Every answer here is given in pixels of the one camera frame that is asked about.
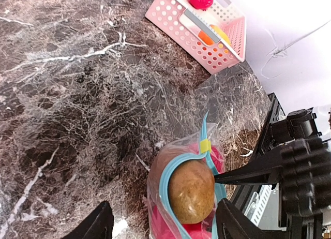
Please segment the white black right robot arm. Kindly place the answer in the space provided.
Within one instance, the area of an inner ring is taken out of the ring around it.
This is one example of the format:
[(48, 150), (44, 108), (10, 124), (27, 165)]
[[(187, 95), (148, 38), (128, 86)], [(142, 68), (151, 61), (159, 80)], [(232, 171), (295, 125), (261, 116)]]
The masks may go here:
[(277, 146), (245, 166), (215, 176), (230, 185), (281, 185), (287, 214), (310, 217), (330, 209), (330, 149), (318, 132), (312, 109), (291, 112), (270, 124)]

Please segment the red toy fruit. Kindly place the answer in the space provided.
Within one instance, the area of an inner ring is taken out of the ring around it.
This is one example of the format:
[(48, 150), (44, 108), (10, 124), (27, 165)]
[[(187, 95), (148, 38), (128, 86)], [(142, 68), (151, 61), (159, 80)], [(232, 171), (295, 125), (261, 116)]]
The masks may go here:
[[(199, 147), (198, 147), (197, 143), (190, 144), (189, 149), (194, 154), (199, 153)], [(217, 171), (219, 173), (223, 173), (225, 159), (217, 146), (212, 145), (212, 152), (211, 152), (210, 156), (211, 156), (211, 159), (212, 159)]]

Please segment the large clear zip bag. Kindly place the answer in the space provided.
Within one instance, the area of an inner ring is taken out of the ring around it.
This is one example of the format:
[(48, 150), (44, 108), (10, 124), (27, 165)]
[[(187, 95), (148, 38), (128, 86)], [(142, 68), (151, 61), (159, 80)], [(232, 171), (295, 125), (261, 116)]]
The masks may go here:
[(149, 238), (218, 238), (217, 203), (227, 196), (214, 177), (225, 170), (216, 123), (165, 145), (147, 177)]

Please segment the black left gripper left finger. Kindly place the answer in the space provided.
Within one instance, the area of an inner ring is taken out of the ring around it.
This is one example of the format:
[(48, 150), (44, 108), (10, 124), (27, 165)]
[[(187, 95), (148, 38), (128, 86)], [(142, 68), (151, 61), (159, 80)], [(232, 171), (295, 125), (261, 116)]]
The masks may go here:
[(114, 216), (108, 201), (102, 201), (63, 239), (112, 239)]

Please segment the red toy apple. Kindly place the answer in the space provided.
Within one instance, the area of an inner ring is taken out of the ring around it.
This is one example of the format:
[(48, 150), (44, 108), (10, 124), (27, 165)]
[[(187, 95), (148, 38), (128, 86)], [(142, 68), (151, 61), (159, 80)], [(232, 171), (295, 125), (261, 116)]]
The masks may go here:
[(164, 219), (158, 206), (154, 204), (148, 208), (148, 221), (149, 238), (214, 238), (211, 231), (213, 221), (182, 224), (183, 229), (189, 235), (188, 237), (182, 236), (176, 223)]

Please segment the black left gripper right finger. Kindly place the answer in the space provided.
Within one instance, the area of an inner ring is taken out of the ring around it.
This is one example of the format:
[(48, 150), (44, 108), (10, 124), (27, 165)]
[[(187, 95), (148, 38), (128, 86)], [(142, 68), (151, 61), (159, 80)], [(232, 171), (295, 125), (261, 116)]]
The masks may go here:
[(218, 238), (284, 238), (284, 232), (261, 230), (228, 199), (222, 199), (216, 209)]

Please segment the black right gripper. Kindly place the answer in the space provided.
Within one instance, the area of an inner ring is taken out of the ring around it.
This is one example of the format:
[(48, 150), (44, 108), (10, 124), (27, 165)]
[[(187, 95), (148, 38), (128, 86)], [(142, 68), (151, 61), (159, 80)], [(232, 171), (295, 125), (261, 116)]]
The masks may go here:
[(287, 144), (280, 155), (282, 165), (271, 161), (252, 161), (241, 168), (215, 175), (215, 182), (230, 185), (273, 185), (281, 179), (281, 200), (287, 214), (310, 217), (329, 210), (328, 145), (319, 137), (298, 139)]

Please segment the brown toy kiwi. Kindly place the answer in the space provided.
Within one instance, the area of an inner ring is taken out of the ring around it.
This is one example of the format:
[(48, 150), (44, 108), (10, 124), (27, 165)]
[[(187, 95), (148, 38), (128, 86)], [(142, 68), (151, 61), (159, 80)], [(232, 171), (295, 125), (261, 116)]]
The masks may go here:
[(214, 208), (215, 180), (202, 160), (181, 163), (172, 173), (168, 186), (171, 209), (182, 224), (196, 224)]

